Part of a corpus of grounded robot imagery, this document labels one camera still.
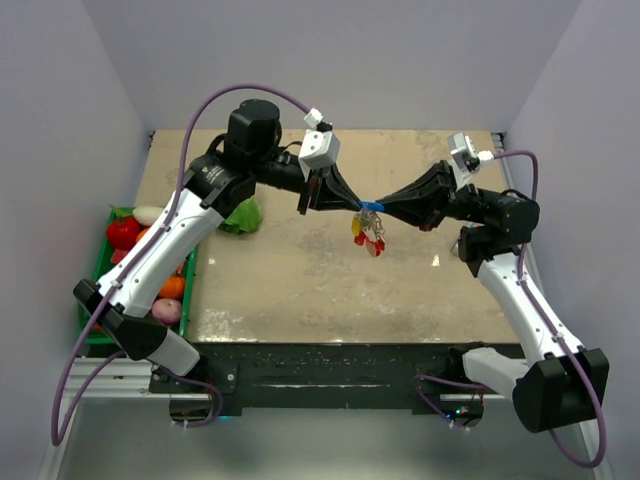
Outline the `key bunch with red carabiner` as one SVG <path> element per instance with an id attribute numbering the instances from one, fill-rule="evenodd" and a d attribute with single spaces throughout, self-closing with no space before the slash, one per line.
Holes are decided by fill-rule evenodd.
<path id="1" fill-rule="evenodd" d="M 363 201 L 351 223 L 354 243 L 364 247 L 373 258 L 379 257 L 386 249 L 385 231 L 379 217 L 383 211 L 384 206 L 381 203 Z"/>

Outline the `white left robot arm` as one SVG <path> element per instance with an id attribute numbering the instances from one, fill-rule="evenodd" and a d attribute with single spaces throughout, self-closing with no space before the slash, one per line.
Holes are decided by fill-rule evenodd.
<path id="1" fill-rule="evenodd" d="M 207 380 L 202 354 L 155 319 L 151 307 L 161 287 L 188 254 L 213 233 L 257 184 L 294 192 L 298 210 L 351 210 L 358 197 L 336 166 L 340 142 L 317 109 L 304 117 L 297 154 L 281 146 L 278 107 L 243 101 L 229 116 L 227 131 L 193 160 L 160 217 L 144 237 L 98 281 L 80 281 L 73 294 L 102 330 L 132 360 L 148 360 L 172 372 L 185 392 Z"/>

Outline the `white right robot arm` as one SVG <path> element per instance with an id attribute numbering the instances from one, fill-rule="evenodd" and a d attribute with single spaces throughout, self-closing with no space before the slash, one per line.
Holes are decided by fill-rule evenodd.
<path id="1" fill-rule="evenodd" d="M 480 343 L 460 348 L 445 369 L 459 393 L 483 385 L 509 399 L 532 433 L 598 420 L 609 362 L 564 326 L 531 280 L 522 258 L 539 221 L 536 201 L 521 193 L 462 184 L 440 161 L 402 189 L 380 199 L 386 214 L 428 232 L 443 219 L 463 221 L 458 256 L 493 296 L 525 359 L 517 362 Z"/>

